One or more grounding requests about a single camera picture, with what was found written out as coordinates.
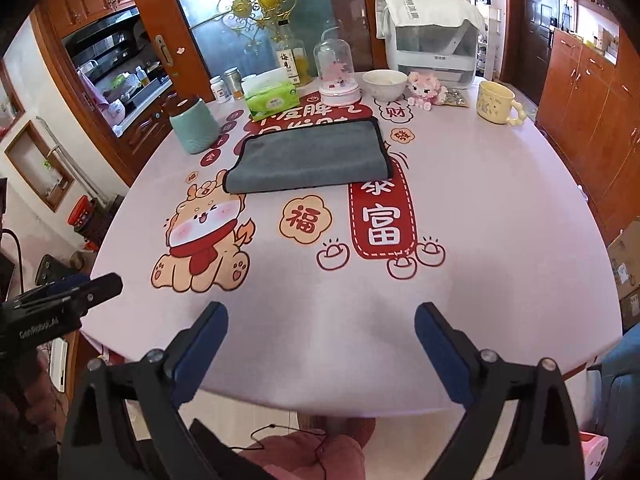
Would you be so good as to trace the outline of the pink cartoon tablecloth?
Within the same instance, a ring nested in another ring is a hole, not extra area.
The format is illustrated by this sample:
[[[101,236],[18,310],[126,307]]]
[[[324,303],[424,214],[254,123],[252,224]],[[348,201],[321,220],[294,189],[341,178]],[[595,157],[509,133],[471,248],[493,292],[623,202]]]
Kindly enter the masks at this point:
[[[473,107],[331,110],[305,96],[254,124],[212,106],[224,132],[190,155],[168,136],[130,188],[93,272],[122,293],[82,328],[126,359],[166,346],[213,301],[229,329],[208,391],[307,413],[419,414],[448,396],[416,338],[424,302],[478,348],[570,372],[622,336],[604,241],[585,197],[532,122]],[[373,116],[390,180],[247,195],[224,174],[254,134]]]

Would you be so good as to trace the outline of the pink cushion stool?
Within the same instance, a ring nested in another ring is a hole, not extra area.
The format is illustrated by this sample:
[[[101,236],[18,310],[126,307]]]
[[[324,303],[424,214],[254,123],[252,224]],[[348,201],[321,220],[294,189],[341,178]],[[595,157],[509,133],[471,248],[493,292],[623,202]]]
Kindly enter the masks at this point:
[[[298,415],[299,428],[270,436],[240,455],[276,479],[364,479],[363,449],[375,418]]]

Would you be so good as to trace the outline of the pink plush toy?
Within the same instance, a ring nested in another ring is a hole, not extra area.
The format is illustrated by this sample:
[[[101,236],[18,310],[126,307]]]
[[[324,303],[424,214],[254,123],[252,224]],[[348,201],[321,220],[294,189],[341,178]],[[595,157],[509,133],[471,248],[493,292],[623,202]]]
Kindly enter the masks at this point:
[[[422,110],[431,110],[434,105],[442,105],[446,101],[447,88],[434,74],[411,72],[408,75],[408,104]]]

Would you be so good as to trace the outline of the glass liquor bottle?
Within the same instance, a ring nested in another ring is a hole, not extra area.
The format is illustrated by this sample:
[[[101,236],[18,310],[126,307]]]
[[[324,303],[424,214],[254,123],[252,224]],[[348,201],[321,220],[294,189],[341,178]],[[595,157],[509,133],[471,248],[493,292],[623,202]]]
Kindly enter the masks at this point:
[[[304,43],[294,36],[288,20],[278,21],[276,55],[279,65],[286,70],[293,84],[300,87],[311,82]]]

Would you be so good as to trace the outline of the snack packet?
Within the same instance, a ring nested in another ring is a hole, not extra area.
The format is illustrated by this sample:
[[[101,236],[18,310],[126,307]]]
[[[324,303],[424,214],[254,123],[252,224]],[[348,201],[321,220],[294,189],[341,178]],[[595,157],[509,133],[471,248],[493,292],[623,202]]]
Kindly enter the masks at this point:
[[[467,108],[469,107],[469,102],[459,89],[448,88],[442,105]]]

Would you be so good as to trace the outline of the green wet-wipe pack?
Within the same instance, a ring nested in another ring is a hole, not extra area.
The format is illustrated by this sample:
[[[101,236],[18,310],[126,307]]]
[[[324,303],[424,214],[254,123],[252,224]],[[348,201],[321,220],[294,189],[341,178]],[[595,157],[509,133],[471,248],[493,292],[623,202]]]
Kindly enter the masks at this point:
[[[253,122],[299,106],[297,89],[284,67],[243,80],[242,89]]]

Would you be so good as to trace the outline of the white ceramic bowl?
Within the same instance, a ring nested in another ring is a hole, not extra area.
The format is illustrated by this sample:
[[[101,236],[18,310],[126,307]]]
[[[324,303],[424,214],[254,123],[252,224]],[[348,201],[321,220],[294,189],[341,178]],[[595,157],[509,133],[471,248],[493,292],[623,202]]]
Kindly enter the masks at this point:
[[[402,98],[408,76],[398,70],[369,70],[362,75],[364,88],[378,101],[392,102]]]

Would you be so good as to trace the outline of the yellow ceramic mug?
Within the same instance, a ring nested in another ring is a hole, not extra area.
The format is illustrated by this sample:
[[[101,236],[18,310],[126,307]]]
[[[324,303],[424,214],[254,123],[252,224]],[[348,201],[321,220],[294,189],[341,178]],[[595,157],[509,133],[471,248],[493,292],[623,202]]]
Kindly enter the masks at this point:
[[[488,80],[482,80],[478,87],[476,112],[488,122],[512,127],[523,125],[527,118],[512,90]]]

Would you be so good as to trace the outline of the cardboard box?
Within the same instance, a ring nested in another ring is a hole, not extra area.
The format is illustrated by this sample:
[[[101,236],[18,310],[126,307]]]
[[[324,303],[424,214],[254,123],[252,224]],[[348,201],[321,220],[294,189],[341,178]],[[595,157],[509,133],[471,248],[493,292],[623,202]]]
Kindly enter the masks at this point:
[[[618,298],[624,299],[639,287],[639,218],[632,220],[630,225],[608,245],[608,258],[610,258]]]

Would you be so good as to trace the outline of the small white jar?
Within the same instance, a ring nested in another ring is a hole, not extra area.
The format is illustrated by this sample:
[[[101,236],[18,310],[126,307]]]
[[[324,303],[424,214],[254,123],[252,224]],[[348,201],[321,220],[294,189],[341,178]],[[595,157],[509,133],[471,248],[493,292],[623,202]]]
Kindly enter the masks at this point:
[[[210,78],[209,87],[216,102],[225,103],[232,99],[232,95],[221,76]]]

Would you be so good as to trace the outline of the grey folded towel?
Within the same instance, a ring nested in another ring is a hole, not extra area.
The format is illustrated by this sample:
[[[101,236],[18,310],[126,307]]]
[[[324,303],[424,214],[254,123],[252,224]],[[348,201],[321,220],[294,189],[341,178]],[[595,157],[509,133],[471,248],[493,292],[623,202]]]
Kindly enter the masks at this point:
[[[224,190],[253,194],[382,181],[393,177],[373,117],[250,136]]]

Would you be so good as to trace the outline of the small metal tin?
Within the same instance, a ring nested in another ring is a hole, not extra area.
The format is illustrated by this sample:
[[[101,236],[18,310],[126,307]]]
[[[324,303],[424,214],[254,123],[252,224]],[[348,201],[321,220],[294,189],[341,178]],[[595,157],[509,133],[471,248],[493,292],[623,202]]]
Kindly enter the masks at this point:
[[[237,67],[228,68],[228,70],[224,72],[224,83],[233,99],[240,100],[244,98],[242,77]]]

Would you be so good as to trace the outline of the glass dome music box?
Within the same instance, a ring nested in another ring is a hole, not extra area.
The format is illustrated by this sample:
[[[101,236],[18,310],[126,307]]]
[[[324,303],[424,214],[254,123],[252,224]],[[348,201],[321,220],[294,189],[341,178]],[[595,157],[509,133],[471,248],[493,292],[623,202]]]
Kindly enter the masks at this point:
[[[344,107],[361,99],[361,90],[355,77],[352,49],[338,36],[337,28],[322,32],[314,47],[314,62],[318,70],[319,93],[323,104]]]

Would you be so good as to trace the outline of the white appliance with cloth cover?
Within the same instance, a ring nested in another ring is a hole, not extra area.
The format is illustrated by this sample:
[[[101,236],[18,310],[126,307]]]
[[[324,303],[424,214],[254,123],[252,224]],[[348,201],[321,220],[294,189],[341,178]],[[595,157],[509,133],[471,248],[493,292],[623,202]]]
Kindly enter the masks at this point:
[[[433,75],[468,88],[475,78],[485,19],[466,0],[375,0],[376,36],[391,70]]]

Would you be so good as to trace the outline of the wooden cabinet right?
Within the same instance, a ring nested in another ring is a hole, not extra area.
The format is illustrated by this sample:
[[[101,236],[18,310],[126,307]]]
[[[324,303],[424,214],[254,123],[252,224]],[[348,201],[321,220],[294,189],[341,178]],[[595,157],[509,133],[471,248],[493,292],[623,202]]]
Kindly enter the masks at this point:
[[[612,63],[557,29],[536,126],[582,187],[605,243],[639,215],[639,52]]]

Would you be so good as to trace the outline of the red plastic basket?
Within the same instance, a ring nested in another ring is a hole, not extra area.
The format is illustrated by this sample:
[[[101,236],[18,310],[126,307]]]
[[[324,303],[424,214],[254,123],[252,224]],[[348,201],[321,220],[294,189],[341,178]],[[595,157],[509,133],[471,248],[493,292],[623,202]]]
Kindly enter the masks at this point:
[[[67,217],[67,224],[74,229],[81,229],[89,220],[96,206],[96,200],[87,195],[81,196]]]

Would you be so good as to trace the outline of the mint green cylinder container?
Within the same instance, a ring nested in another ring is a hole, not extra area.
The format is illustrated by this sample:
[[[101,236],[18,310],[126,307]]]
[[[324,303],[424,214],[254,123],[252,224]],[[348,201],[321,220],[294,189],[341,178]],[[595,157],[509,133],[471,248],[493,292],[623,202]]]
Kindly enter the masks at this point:
[[[169,122],[183,149],[191,155],[204,152],[220,136],[220,125],[201,98],[180,100]]]

